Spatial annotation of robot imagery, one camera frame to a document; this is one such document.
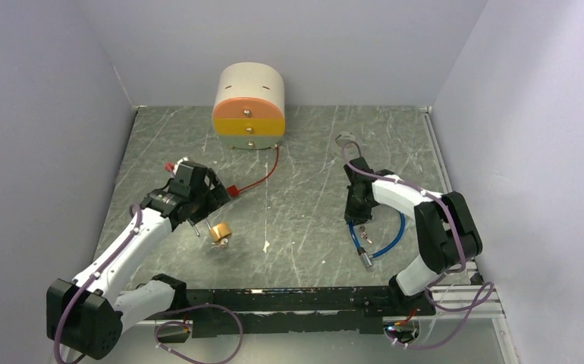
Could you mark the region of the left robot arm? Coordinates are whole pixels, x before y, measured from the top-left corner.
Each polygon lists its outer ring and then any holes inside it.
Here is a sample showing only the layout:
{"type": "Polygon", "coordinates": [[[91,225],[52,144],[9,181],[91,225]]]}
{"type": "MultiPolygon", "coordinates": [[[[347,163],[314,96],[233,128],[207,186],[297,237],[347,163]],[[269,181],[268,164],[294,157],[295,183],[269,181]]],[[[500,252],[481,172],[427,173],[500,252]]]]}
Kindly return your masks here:
{"type": "Polygon", "coordinates": [[[179,225],[195,226],[231,197],[215,171],[182,159],[163,187],[129,208],[130,223],[87,268],[46,292],[46,334],[57,363],[102,359],[136,323],[162,312],[181,317],[189,306],[185,282],[165,274],[123,289],[140,263],[179,225]]]}

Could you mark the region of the brass padlock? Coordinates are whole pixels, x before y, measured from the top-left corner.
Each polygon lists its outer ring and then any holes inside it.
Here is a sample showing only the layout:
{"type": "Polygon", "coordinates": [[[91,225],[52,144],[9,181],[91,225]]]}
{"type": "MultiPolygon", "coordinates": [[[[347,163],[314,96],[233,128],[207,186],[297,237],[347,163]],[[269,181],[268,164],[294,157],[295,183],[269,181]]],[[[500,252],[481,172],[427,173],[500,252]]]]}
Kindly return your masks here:
{"type": "Polygon", "coordinates": [[[226,222],[220,222],[219,224],[211,225],[208,219],[203,219],[203,224],[208,228],[209,236],[212,238],[212,242],[217,242],[223,238],[230,240],[233,232],[226,222]]]}

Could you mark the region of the padlock keys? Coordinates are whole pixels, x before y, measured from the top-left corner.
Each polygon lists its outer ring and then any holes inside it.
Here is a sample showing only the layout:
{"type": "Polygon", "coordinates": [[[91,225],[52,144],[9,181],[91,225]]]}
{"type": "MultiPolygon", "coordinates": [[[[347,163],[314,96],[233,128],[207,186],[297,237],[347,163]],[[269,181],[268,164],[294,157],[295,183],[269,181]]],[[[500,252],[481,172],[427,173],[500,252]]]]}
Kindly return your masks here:
{"type": "Polygon", "coordinates": [[[212,243],[213,249],[226,249],[229,244],[229,239],[223,238],[217,242],[212,243]]]}

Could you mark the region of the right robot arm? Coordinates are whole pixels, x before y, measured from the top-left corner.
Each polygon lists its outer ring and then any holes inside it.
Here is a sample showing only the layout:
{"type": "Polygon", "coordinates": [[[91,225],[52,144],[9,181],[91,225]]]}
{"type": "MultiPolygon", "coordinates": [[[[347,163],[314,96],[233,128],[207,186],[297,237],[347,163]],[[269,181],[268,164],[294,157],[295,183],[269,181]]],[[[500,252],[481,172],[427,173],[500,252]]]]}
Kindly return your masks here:
{"type": "Polygon", "coordinates": [[[390,171],[374,172],[363,157],[348,161],[344,170],[350,182],[344,212],[349,229],[370,221],[379,205],[414,221],[418,255],[389,281],[392,312],[407,314],[429,285],[446,273],[464,270],[482,252],[482,239],[461,193],[436,193],[390,171]]]}

